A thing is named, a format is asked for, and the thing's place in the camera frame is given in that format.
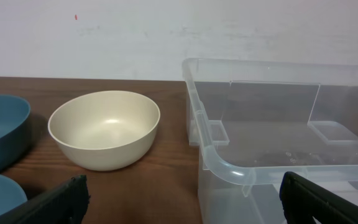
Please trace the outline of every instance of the plastic bin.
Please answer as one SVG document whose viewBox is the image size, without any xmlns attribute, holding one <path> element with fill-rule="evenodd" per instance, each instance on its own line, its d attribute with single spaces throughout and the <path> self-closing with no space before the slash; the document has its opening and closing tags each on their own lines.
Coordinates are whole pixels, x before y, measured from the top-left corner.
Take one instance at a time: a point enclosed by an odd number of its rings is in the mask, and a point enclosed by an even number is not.
<svg viewBox="0 0 358 224">
<path fill-rule="evenodd" d="M 293 171 L 358 205 L 358 66 L 187 59 L 204 224 L 286 223 Z"/>
</svg>

